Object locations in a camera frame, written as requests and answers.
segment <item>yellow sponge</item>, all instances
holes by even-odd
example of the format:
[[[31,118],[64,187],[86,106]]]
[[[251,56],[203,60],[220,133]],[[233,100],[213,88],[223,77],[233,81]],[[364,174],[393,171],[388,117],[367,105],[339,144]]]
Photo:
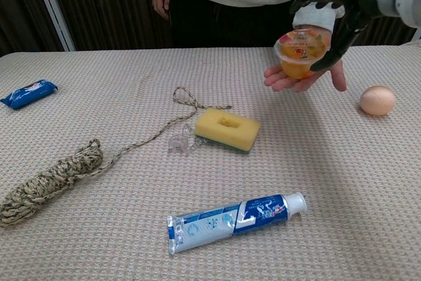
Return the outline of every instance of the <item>yellow sponge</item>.
[[[249,152],[260,129],[260,122],[219,109],[207,109],[196,121],[195,134]]]

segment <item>rope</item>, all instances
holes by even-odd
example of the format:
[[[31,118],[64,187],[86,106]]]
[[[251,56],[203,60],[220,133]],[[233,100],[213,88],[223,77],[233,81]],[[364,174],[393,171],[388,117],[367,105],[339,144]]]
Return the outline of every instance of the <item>rope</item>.
[[[188,94],[188,101],[182,101],[177,96],[177,92],[180,89]],[[78,149],[73,156],[59,160],[55,166],[52,166],[44,172],[40,172],[36,177],[19,185],[7,194],[0,205],[0,226],[11,226],[26,220],[40,210],[45,202],[63,191],[73,188],[73,185],[77,180],[97,176],[115,164],[124,153],[155,140],[169,126],[176,122],[191,118],[198,109],[232,108],[230,105],[223,107],[202,105],[196,100],[191,92],[184,87],[177,87],[174,90],[173,101],[181,105],[194,107],[194,110],[188,115],[177,116],[176,118],[169,120],[149,139],[123,147],[106,165],[101,167],[100,165],[103,162],[103,152],[100,148],[101,143],[97,139],[91,140],[87,146]]]

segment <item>toothpaste tube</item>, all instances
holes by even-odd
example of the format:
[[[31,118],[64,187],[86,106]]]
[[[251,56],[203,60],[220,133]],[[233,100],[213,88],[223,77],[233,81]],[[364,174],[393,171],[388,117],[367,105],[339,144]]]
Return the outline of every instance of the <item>toothpaste tube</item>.
[[[240,204],[179,216],[169,216],[170,254],[255,230],[274,222],[305,213],[307,204],[301,193],[271,195]]]
[[[0,101],[6,106],[16,110],[52,94],[55,89],[57,89],[55,84],[47,80],[38,80],[33,84],[15,90]]]

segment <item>braided rope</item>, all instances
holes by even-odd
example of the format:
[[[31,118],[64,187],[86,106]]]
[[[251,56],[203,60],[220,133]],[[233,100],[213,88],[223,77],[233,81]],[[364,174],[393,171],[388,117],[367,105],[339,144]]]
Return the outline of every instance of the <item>braided rope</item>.
[[[185,91],[188,101],[182,101],[177,96],[178,90]],[[191,92],[184,87],[177,87],[173,93],[173,100],[182,105],[194,107],[188,115],[177,116],[169,120],[156,134],[149,139],[123,147],[106,165],[103,162],[103,152],[100,142],[93,139],[85,147],[78,149],[73,156],[61,159],[55,166],[40,172],[35,178],[19,185],[6,195],[0,205],[0,226],[6,227],[18,224],[36,213],[43,204],[61,192],[73,188],[75,181],[85,177],[93,177],[110,168],[119,158],[131,149],[141,147],[159,137],[170,125],[191,118],[198,109],[231,109],[230,105],[217,107],[200,104]]]

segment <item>orange fruit jelly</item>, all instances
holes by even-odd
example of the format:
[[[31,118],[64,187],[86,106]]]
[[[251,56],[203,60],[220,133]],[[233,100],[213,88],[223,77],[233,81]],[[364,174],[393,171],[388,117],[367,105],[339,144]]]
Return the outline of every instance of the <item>orange fruit jelly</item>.
[[[282,70],[291,78],[305,79],[311,76],[311,65],[321,59],[327,47],[322,36],[311,29],[291,31],[275,44],[281,58]]]

